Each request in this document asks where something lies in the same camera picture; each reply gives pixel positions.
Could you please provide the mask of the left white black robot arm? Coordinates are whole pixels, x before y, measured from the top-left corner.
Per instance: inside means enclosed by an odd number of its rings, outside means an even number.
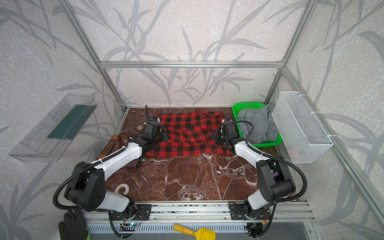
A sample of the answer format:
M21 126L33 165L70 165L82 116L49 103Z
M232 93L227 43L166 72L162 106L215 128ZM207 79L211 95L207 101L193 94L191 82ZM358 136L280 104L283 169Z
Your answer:
M166 130L159 118L150 118L139 135L127 140L112 154L91 163L80 162L53 196L60 210L114 211L130 218L136 211L135 201L126 195L106 190L106 180L115 172L143 157L161 142L167 142Z

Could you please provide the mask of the red black plaid shirt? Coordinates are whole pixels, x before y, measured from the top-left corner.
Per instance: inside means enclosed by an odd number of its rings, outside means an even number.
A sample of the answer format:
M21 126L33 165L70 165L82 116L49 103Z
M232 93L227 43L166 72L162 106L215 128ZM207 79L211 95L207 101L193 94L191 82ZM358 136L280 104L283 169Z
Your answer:
M159 114L169 140L156 144L152 157L198 156L205 153L229 154L223 145L212 140L214 130L222 127L225 116L220 112L197 110L191 113Z

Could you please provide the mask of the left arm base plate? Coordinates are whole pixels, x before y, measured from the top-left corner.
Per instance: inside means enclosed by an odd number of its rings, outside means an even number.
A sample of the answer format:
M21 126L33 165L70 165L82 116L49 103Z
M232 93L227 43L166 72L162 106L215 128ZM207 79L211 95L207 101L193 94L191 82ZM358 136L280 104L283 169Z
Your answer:
M131 217L127 217L124 213L112 212L112 221L148 221L150 219L152 205L139 204Z

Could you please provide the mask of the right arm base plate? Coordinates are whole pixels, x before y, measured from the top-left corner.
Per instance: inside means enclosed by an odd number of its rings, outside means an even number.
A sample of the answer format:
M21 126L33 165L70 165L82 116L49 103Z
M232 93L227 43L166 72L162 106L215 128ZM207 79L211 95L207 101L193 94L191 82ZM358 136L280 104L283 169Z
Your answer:
M229 202L231 220L259 220L266 222L271 218L271 212L264 207L254 210L248 203Z

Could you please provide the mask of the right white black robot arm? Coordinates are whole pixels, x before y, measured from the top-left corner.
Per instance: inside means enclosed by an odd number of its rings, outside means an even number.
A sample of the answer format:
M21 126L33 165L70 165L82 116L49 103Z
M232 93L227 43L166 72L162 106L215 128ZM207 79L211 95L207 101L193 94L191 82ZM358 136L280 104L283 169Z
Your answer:
M222 121L221 129L212 133L212 139L219 145L225 146L229 151L246 160L257 170L258 189L244 200L244 209L248 216L264 210L281 202L290 202L299 199L308 188L308 180L301 169L281 157L267 154L250 144L248 138L240 137L236 124L245 123L254 129L248 121ZM288 195L296 191L296 184L290 169L297 172L303 182L301 190L292 197Z

